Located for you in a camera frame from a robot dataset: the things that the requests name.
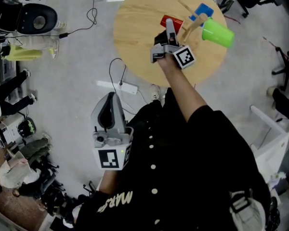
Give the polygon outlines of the person's black buttoned shirt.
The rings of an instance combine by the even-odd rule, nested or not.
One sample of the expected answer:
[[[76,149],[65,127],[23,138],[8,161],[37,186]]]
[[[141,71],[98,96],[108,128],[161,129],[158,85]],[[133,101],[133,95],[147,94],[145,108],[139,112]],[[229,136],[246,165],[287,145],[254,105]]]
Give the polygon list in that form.
[[[237,231],[229,193],[248,190],[267,223],[268,186],[221,111],[205,105],[186,122],[169,88],[164,104],[145,105],[130,125],[130,160],[114,192],[97,191],[87,200],[75,231]]]

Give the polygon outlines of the pile of black stands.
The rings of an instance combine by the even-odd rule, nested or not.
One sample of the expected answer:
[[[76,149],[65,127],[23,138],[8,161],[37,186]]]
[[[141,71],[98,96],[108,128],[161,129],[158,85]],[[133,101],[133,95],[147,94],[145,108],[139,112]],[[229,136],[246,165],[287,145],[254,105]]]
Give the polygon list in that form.
[[[35,199],[41,200],[47,212],[52,216],[60,216],[66,226],[73,227],[78,217],[80,208],[93,194],[97,187],[92,181],[83,185],[87,194],[80,194],[78,197],[70,197],[63,184],[53,180],[44,191],[37,191],[34,194]]]

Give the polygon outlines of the person's white shoe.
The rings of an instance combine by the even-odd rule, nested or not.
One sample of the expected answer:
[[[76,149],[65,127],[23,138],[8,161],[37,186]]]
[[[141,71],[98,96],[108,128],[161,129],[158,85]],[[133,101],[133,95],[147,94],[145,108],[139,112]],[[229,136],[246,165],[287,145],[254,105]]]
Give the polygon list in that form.
[[[150,87],[151,100],[160,100],[160,88],[157,85],[152,84]]]

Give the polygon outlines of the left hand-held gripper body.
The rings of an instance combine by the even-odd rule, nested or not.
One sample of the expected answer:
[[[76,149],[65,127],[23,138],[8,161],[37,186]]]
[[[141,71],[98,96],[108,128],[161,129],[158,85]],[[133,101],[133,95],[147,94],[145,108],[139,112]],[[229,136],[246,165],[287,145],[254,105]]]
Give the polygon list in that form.
[[[133,128],[127,128],[127,133],[93,133],[94,158],[101,170],[122,170],[126,166],[131,154],[133,132]]]

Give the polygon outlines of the wooden cup tree stand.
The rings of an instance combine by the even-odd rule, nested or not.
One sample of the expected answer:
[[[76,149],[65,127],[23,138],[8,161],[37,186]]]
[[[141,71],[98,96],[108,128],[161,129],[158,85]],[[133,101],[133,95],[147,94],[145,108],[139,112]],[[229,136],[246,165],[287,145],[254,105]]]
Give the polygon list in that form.
[[[190,36],[190,34],[198,27],[200,27],[203,23],[208,20],[208,16],[205,13],[201,13],[200,15],[196,15],[196,13],[188,7],[183,1],[178,0],[178,2],[184,6],[196,19],[192,22],[192,24],[185,30],[183,33],[183,42],[185,43]]]

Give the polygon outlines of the white side table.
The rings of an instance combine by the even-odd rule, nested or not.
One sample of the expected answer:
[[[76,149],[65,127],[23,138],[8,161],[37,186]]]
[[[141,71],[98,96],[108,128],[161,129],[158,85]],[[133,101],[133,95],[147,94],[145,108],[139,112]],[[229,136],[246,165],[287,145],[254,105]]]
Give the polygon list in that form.
[[[289,132],[286,132],[277,122],[263,113],[256,106],[250,106],[250,110],[266,123],[278,136],[269,143],[257,148],[254,144],[250,145],[253,151],[259,172],[266,182],[279,171],[286,148],[289,142]]]

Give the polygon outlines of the round wooden table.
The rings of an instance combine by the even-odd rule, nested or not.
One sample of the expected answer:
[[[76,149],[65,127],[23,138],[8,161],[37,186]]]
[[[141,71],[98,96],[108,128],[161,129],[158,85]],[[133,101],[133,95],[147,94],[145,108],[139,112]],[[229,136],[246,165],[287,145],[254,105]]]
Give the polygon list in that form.
[[[214,10],[213,20],[226,26],[224,15],[213,0],[125,0],[114,22],[114,44],[125,65],[138,77],[161,87],[169,87],[169,83],[159,65],[150,62],[150,49],[154,38],[165,29],[160,25],[164,15],[183,20],[184,28],[191,24],[191,13],[180,1],[193,10],[206,4]],[[227,52],[225,47],[203,40],[199,27],[184,44],[196,57],[196,62],[183,70],[191,84],[198,84],[214,74]]]

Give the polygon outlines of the yellow-green folded cloth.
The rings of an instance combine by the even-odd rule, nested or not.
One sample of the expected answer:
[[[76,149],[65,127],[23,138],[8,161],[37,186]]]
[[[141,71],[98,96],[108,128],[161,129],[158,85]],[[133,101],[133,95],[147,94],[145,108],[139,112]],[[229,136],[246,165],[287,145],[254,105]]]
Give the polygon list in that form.
[[[16,45],[5,46],[1,51],[1,58],[8,61],[32,61],[41,56],[41,50],[28,50]]]

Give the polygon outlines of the green cup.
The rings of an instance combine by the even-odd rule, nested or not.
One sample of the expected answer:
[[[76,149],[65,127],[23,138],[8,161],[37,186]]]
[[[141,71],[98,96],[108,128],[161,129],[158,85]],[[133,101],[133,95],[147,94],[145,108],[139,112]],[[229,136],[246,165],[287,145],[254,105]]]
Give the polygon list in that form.
[[[225,48],[230,48],[233,44],[235,34],[227,27],[216,22],[212,18],[205,21],[202,30],[202,39],[216,43]]]

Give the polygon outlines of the person's right forearm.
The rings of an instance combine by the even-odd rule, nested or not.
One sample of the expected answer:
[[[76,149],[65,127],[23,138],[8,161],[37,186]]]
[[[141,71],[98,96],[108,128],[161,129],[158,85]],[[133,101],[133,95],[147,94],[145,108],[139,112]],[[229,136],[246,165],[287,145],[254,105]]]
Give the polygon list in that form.
[[[179,69],[172,54],[165,54],[165,56],[159,58],[157,62],[161,67],[187,122],[197,109],[207,105],[207,103]]]

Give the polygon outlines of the red cup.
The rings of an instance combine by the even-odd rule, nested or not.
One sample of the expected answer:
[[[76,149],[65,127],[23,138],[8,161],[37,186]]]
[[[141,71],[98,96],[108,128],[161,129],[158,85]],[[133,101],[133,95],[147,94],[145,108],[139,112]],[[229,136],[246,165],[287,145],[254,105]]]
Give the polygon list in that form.
[[[163,27],[166,27],[166,20],[167,19],[171,19],[173,21],[175,32],[176,32],[176,34],[178,34],[178,32],[180,31],[180,29],[182,27],[183,20],[177,19],[175,17],[171,17],[169,15],[164,15],[160,21],[160,25]]]

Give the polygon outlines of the person's left forearm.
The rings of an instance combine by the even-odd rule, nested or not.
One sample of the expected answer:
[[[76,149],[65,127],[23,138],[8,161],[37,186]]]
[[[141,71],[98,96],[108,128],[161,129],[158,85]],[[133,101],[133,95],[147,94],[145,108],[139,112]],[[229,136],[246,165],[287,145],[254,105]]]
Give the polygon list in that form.
[[[99,191],[112,194],[117,186],[118,171],[106,170],[99,185]]]

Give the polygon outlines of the black and green helmet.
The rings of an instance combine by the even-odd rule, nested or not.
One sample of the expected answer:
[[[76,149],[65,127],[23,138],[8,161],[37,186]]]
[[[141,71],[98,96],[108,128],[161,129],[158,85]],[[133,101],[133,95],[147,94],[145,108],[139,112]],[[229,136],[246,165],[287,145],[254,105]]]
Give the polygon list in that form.
[[[37,129],[34,121],[28,117],[18,125],[17,131],[22,138],[26,138],[35,134]]]

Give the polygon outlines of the white box device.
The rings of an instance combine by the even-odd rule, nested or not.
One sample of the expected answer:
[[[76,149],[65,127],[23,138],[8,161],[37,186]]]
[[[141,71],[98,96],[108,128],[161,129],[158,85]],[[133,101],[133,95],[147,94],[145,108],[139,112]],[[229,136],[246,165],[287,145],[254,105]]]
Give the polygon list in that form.
[[[22,141],[18,126],[24,121],[21,114],[10,115],[0,122],[0,147],[13,146]]]

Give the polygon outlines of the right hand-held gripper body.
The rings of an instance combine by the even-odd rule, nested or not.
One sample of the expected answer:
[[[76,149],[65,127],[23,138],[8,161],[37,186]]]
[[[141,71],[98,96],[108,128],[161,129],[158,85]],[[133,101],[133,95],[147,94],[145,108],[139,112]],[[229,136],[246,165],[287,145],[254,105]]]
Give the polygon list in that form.
[[[185,69],[196,61],[189,46],[169,45],[166,31],[157,35],[154,39],[154,46],[150,50],[150,62],[155,63],[157,59],[164,58],[166,54],[172,54],[180,69]]]

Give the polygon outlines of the blue cup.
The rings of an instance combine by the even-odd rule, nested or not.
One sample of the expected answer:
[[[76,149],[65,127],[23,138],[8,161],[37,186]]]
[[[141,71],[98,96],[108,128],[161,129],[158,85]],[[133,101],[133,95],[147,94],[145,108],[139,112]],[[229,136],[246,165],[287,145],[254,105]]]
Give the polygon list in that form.
[[[204,3],[201,3],[197,8],[196,10],[194,11],[194,13],[196,15],[200,15],[201,13],[205,13],[208,17],[211,17],[214,13],[214,10],[207,6],[206,4]]]

